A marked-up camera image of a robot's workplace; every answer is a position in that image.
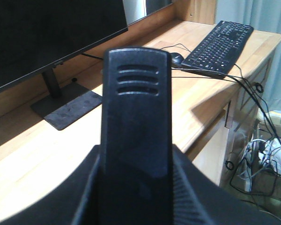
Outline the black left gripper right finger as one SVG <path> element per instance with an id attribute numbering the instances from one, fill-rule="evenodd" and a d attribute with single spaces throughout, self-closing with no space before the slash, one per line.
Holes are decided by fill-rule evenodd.
<path id="1" fill-rule="evenodd" d="M 215 185 L 176 145 L 172 151 L 175 225 L 281 225 Z"/>

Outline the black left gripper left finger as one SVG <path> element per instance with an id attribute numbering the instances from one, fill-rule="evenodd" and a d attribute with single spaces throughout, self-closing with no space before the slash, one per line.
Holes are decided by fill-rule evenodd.
<path id="1" fill-rule="evenodd" d="M 100 147 L 95 145 L 79 166 L 34 204 L 0 221 L 0 225 L 97 225 L 97 173 Z"/>

